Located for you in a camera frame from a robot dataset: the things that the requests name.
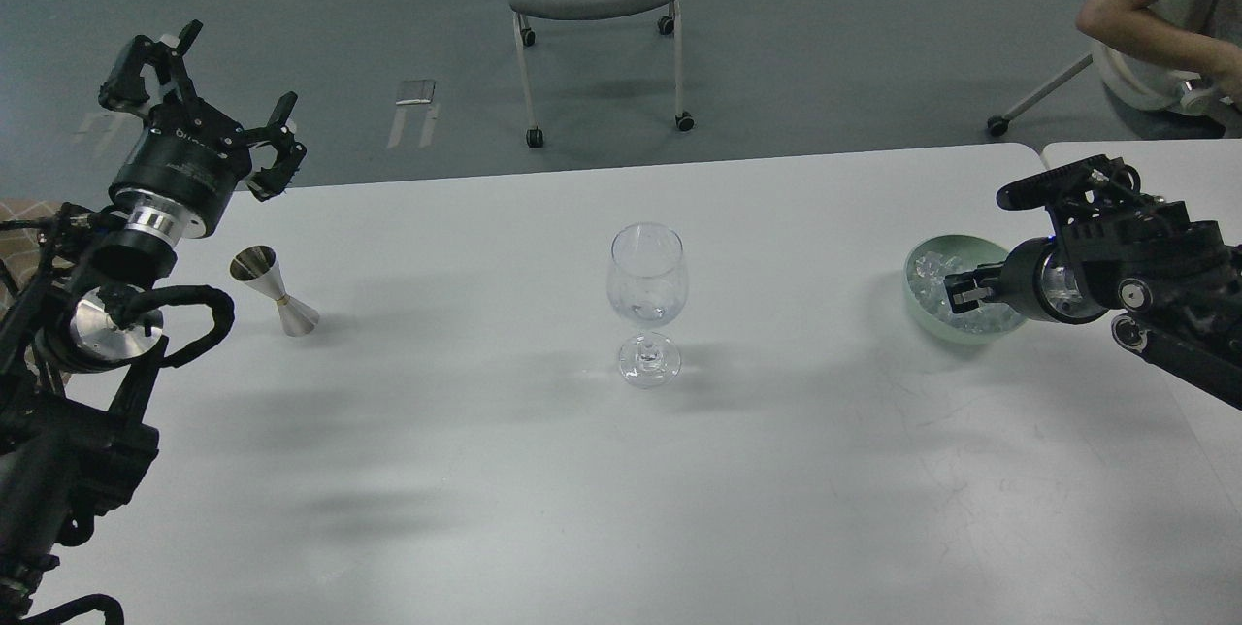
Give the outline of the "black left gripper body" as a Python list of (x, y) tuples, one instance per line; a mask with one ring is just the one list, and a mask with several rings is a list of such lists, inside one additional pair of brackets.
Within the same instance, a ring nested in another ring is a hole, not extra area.
[(113, 205), (137, 208), (142, 196), (178, 204), (189, 212), (188, 239), (211, 236), (243, 179), (243, 129), (207, 106), (191, 119), (179, 106), (156, 106), (142, 138), (108, 186)]

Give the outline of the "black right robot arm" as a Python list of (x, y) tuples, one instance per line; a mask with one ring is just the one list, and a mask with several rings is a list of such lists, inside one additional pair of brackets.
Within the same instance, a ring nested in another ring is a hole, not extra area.
[(1240, 408), (1240, 249), (1217, 222), (1143, 193), (1136, 170), (1103, 153), (1011, 181), (997, 205), (1042, 209), (1053, 232), (946, 276), (953, 313), (1005, 304), (1068, 326), (1112, 313), (1123, 349)]

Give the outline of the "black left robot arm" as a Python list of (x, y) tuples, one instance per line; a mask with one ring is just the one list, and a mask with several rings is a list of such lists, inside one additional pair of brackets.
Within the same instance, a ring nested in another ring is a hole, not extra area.
[(101, 86), (107, 111), (143, 133), (92, 210), (2, 209), (2, 621), (65, 624), (101, 613), (103, 594), (31, 613), (57, 545), (89, 541), (96, 519), (129, 503), (158, 456), (147, 405), (159, 374), (230, 333), (235, 306), (207, 285), (166, 285), (178, 245), (217, 230), (240, 184), (279, 196), (306, 159), (291, 122), (297, 94), (245, 128), (202, 99), (186, 58), (202, 24), (144, 34), (120, 50)]

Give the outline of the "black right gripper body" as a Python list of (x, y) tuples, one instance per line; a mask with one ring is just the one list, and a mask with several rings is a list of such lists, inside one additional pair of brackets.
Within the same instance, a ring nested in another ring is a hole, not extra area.
[(1030, 321), (1082, 326), (1105, 316), (1053, 239), (1018, 244), (999, 272), (999, 299)]

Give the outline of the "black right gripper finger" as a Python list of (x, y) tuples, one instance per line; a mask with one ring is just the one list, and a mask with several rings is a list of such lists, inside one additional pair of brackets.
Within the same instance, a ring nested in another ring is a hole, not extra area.
[(984, 306), (1004, 303), (996, 290), (984, 285), (963, 285), (949, 290), (949, 306), (953, 313), (968, 313)]
[(1004, 272), (1004, 262), (979, 263), (974, 270), (948, 275), (944, 287), (948, 296), (1006, 296), (1010, 287)]

